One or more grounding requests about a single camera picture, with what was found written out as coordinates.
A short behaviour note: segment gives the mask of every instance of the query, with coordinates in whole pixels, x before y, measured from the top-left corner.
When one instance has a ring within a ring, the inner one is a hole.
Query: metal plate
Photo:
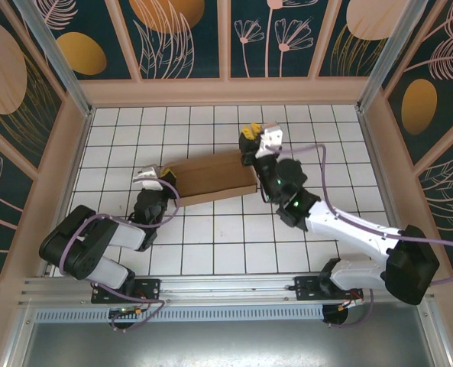
[[[165,307],[150,322],[193,321],[263,321],[263,320],[322,320],[321,304],[294,304],[270,306],[222,307]],[[35,323],[108,323],[119,308],[46,308],[40,309]],[[140,315],[126,315],[116,323],[142,320],[149,311]]]
[[[157,300],[160,297],[160,279],[137,279],[134,283],[134,293],[132,297],[143,297],[148,300]],[[125,300],[106,290],[96,287],[93,289],[91,302],[93,304],[132,304],[133,302]]]
[[[353,294],[350,291],[342,290],[327,295],[319,287],[318,276],[295,277],[294,284],[289,289],[296,292],[297,300],[347,300],[353,298]],[[360,298],[364,297],[361,289],[354,290],[354,292]]]

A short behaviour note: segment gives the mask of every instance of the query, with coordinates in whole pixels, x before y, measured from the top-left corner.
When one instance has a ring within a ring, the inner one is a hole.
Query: metal frame
[[[407,3],[403,15],[387,40],[359,98],[359,108],[361,111],[364,111],[365,108],[370,106],[374,97],[379,92],[380,86],[406,45],[406,42],[409,40],[421,14],[425,11],[427,2],[428,0],[411,0]]]
[[[361,123],[362,133],[367,145],[370,160],[374,167],[374,173],[377,180],[381,196],[383,198],[384,209],[386,210],[389,224],[394,227],[401,227],[401,220],[394,209],[394,198],[388,189],[387,178],[383,168],[380,166],[379,151],[373,143],[370,125],[365,118],[364,110],[358,109],[357,115]],[[418,314],[425,333],[426,341],[429,344],[429,350],[432,354],[433,361],[438,367],[453,367],[453,350],[447,337],[445,327],[440,317],[437,304],[433,294],[427,294],[423,302],[417,307]]]
[[[28,0],[13,0],[13,2],[39,46],[51,62],[51,65],[53,65],[68,93],[73,97],[82,114],[88,115],[90,104],[79,85],[75,73],[70,69],[50,29],[44,23],[35,2],[29,2]]]
[[[161,298],[166,307],[182,310],[184,307],[237,306],[245,309],[264,306],[293,307],[300,304],[336,304],[339,301],[296,300],[294,291],[287,287],[294,283],[297,274],[206,276],[206,277],[162,277]],[[18,317],[5,348],[5,360],[0,367],[22,365],[30,347],[31,333],[37,322],[37,312],[41,309],[101,310],[102,305],[91,304],[92,288],[86,282],[72,278],[28,278],[20,297]],[[376,303],[398,303],[386,291],[375,291]],[[438,311],[429,303],[433,296],[427,296],[418,307],[426,339],[435,365],[453,367],[448,362],[451,349],[442,328],[438,325]]]
[[[72,189],[73,185],[76,182],[77,174],[79,173],[79,162],[82,160],[83,152],[85,151],[87,138],[89,136],[89,131],[92,126],[92,121],[94,119],[95,109],[91,109],[89,114],[85,117],[81,132],[80,132],[80,139],[77,143],[77,147],[75,150],[75,154],[72,157],[73,166],[68,174],[66,179],[66,186],[65,190],[62,192],[60,196],[60,201],[58,203],[57,214],[53,219],[53,223],[51,225],[52,228],[56,227],[58,223],[60,223],[66,215],[66,209],[69,205],[70,199],[72,198]],[[46,273],[48,268],[48,263],[46,261],[41,261],[40,266],[37,270],[39,276],[43,277]]]

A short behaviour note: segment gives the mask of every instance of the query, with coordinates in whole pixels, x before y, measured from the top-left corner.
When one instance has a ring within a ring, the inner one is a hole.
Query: grid floor
[[[238,149],[239,131],[251,122],[280,123],[285,148],[326,143],[333,204],[387,225],[354,107],[331,105],[98,109],[69,211],[84,204],[126,217],[140,190],[131,178],[143,166]],[[303,164],[306,188],[323,197],[319,153],[293,157]],[[188,206],[158,230],[149,250],[110,247],[106,256],[138,275],[296,273],[320,271],[332,257],[367,257],[348,244],[289,228],[260,193]],[[51,274],[60,275],[57,269]]]

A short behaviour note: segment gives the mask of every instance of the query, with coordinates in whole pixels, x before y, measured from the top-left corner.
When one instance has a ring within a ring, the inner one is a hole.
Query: purple cable
[[[165,180],[161,180],[160,178],[142,177],[142,178],[133,180],[133,183],[142,182],[142,181],[155,181],[155,182],[159,182],[162,185],[165,185],[166,187],[168,187],[169,189],[172,190],[173,195],[175,195],[176,199],[180,201],[179,192],[176,190],[175,187],[173,187],[170,183],[166,182]],[[60,273],[62,275],[65,274],[65,271],[63,270],[63,266],[65,264],[66,257],[68,256],[68,253],[70,252],[70,249],[73,246],[73,243],[76,241],[76,238],[80,235],[80,233],[82,233],[82,231],[88,226],[88,224],[90,224],[94,220],[107,218],[107,219],[112,219],[119,223],[124,223],[124,224],[128,224],[131,226],[139,227],[139,228],[158,228],[158,227],[162,226],[163,224],[167,224],[170,220],[172,220],[177,215],[178,211],[179,211],[179,205],[176,204],[175,210],[173,211],[172,215],[169,218],[165,219],[163,222],[160,222],[157,224],[132,223],[130,221],[123,220],[118,217],[110,216],[109,214],[95,214],[94,216],[91,216],[90,218],[86,219],[84,223],[82,223],[82,225],[75,231],[75,233],[73,233],[72,237],[70,237],[70,240],[66,244],[66,247],[63,250],[63,253],[60,258],[60,263],[58,264]]]
[[[144,298],[130,297],[130,296],[127,296],[125,294],[121,294],[121,293],[115,291],[114,289],[108,287],[107,285],[98,284],[98,283],[94,283],[94,285],[98,285],[100,288],[105,289],[107,292],[114,294],[115,296],[120,297],[124,300],[131,300],[133,302],[140,302],[142,304],[160,304],[160,306],[156,310],[151,312],[142,321],[140,321],[139,323],[134,323],[133,325],[131,325],[130,327],[127,327],[126,329],[117,328],[117,326],[115,325],[115,320],[121,315],[119,313],[117,315],[114,315],[113,318],[111,319],[111,326],[114,331],[121,331],[122,333],[126,333],[127,331],[132,331],[133,329],[137,329],[138,327],[143,326],[146,322],[148,322],[149,319],[152,319],[165,306],[164,300],[148,300],[148,299],[144,299]]]
[[[369,316],[372,314],[372,310],[374,309],[374,292],[369,289],[370,293],[370,306],[369,306],[369,311],[365,314],[364,317],[362,317],[360,320],[355,321],[353,323],[347,323],[346,325],[337,325],[338,328],[340,329],[347,329],[349,327],[354,327],[354,326],[360,326],[362,323],[365,323],[365,321],[368,320]]]
[[[173,194],[175,195],[176,199],[179,200],[180,202],[180,195],[178,193],[178,191],[176,190],[175,187],[173,187],[170,183],[166,182],[165,180],[161,180],[160,178],[151,178],[151,177],[143,177],[143,178],[138,178],[136,180],[133,180],[134,183],[136,182],[142,182],[142,181],[156,181],[156,182],[159,182],[160,184],[162,185],[165,185],[166,187],[168,187],[169,189],[172,190]],[[110,216],[109,214],[95,214],[94,216],[91,216],[90,218],[86,219],[86,221],[84,223],[82,223],[82,225],[75,231],[75,233],[73,233],[72,237],[70,238],[70,240],[68,241],[68,243],[66,244],[66,247],[65,249],[63,250],[63,253],[61,255],[61,259],[60,259],[60,263],[59,263],[59,269],[60,269],[60,273],[61,274],[65,274],[65,271],[63,270],[63,266],[65,265],[65,261],[66,261],[66,257],[68,256],[68,253],[70,252],[70,249],[72,248],[72,245],[73,243],[76,241],[76,238],[80,235],[80,233],[82,233],[82,231],[88,226],[88,224],[90,224],[92,221],[96,220],[96,219],[102,219],[102,218],[108,218],[108,219],[112,219],[116,222],[120,222],[120,223],[124,223],[124,224],[128,224],[128,225],[132,225],[132,226],[135,226],[135,227],[140,227],[140,228],[157,228],[157,227],[160,227],[162,226],[163,224],[166,224],[168,223],[170,220],[172,220],[176,215],[177,215],[177,212],[179,211],[179,205],[176,204],[176,208],[175,210],[173,211],[172,215],[164,220],[163,222],[160,222],[160,223],[157,223],[157,224],[137,224],[137,223],[132,223],[132,222],[129,222],[127,220],[123,220],[121,218],[117,218],[117,217],[114,217],[114,216]],[[136,297],[130,297],[130,296],[127,296],[125,294],[121,294],[119,292],[117,292],[116,290],[104,285],[104,284],[98,284],[98,283],[94,283],[95,285],[98,285],[100,286],[102,289],[105,289],[107,292],[109,293],[112,293],[114,294],[115,296],[117,297],[120,297],[120,298],[123,298],[125,300],[132,300],[134,302],[140,302],[141,304],[160,304],[160,306],[155,310],[153,311],[152,313],[150,313],[145,319],[143,319],[142,321],[140,321],[139,323],[134,323],[132,326],[128,327],[127,329],[118,329],[115,325],[115,320],[120,316],[119,314],[117,314],[116,316],[114,316],[112,319],[111,319],[111,325],[112,325],[112,328],[114,330],[120,330],[122,331],[123,333],[125,333],[127,330],[132,330],[132,329],[136,329],[137,327],[139,326],[142,326],[144,325],[149,319],[151,319],[152,317],[154,317],[158,312],[160,312],[160,310],[163,308],[163,306],[165,306],[165,302],[163,300],[149,300],[149,299],[146,299],[146,298],[136,298]]]
[[[341,216],[340,213],[338,213],[336,211],[336,209],[333,207],[333,205],[330,203],[330,199],[328,198],[328,189],[327,189],[327,186],[326,186],[326,175],[325,175],[326,146],[324,144],[315,143],[315,144],[312,144],[312,145],[308,145],[306,147],[297,148],[297,149],[293,149],[293,150],[288,150],[288,149],[280,149],[280,150],[278,150],[278,149],[270,148],[268,146],[266,148],[269,151],[273,151],[275,153],[281,153],[281,154],[282,153],[299,153],[299,152],[303,152],[303,151],[311,151],[313,149],[321,148],[322,151],[323,151],[322,163],[321,163],[321,182],[322,182],[322,186],[323,186],[323,193],[325,194],[326,205],[328,206],[328,208],[330,209],[330,211],[333,213],[334,216],[336,216],[340,220],[346,222],[347,224],[350,224],[353,227],[362,229],[365,232],[372,233],[373,235],[379,235],[380,237],[383,237],[383,238],[397,239],[399,241],[410,241],[410,242],[423,242],[423,243],[431,242],[431,243],[436,243],[437,245],[447,245],[447,246],[453,247],[453,241],[448,241],[446,239],[425,239],[425,238],[421,238],[421,237],[408,237],[408,236],[404,236],[404,235],[391,235],[389,233],[378,231],[376,229],[368,228],[368,227],[366,227],[366,226],[364,226],[364,225],[362,225],[360,223],[357,223],[357,222],[354,222],[354,221],[350,220],[349,218],[345,218],[344,216]],[[453,281],[453,275],[451,277],[448,277],[448,278],[445,278],[445,279],[441,279],[439,281],[433,281],[431,283],[431,285],[446,284],[446,283],[450,283],[451,281]]]

